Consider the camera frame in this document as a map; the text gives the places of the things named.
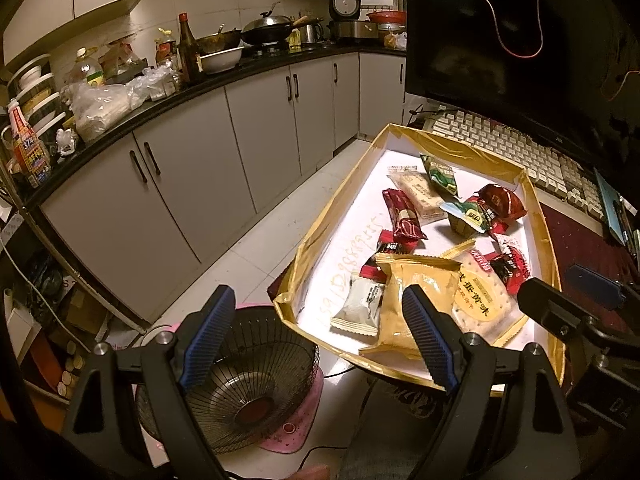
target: red bowl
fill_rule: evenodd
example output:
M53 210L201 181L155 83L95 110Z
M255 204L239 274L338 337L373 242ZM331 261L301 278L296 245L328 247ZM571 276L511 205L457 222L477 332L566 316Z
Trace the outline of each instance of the red bowl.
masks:
M399 23L406 25L406 12L404 10L377 10L370 12L367 17L373 23Z

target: kitchen cabinet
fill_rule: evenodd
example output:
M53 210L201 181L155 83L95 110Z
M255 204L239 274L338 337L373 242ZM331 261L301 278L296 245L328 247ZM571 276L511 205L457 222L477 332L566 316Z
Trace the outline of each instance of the kitchen cabinet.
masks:
M232 83L225 91L249 190L260 214L302 175L289 67Z
M334 90L334 149L358 134L360 61L358 53L331 58Z
M73 18L73 0L23 0L4 30L4 62Z
M184 171L189 170L184 161ZM162 314L180 282L199 266L146 170L133 134L73 174L42 211L87 269L148 322Z
M136 129L134 136L164 203L198 259L220 256L255 215L225 90L169 110Z
M290 67L300 153L300 170L315 172L335 148L331 59L325 57Z
M376 137L389 123L401 124L406 60L360 54L360 133Z

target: green snack package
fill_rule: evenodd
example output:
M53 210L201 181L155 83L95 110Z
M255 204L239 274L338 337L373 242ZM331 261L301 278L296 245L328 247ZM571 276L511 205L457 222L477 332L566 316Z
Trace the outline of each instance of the green snack package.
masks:
M456 176L453 173L453 168L440 162L433 155L421 153L420 158L431 181L457 197L458 184L456 184Z
M444 202L440 209L448 213L451 228L463 237L489 230L484 211L477 202Z

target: brown bottle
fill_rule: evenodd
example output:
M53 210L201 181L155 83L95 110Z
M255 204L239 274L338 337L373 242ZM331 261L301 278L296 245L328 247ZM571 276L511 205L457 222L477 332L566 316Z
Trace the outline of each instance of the brown bottle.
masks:
M188 84L196 84L204 78L198 44L191 33L187 13L183 12L180 18L180 60L182 61L182 74Z

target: television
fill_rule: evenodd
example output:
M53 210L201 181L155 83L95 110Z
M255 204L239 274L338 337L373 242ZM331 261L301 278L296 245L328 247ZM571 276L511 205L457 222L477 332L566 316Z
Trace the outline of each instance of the television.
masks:
M485 0L406 0L406 92L517 128L640 208L640 0L488 1L495 21Z

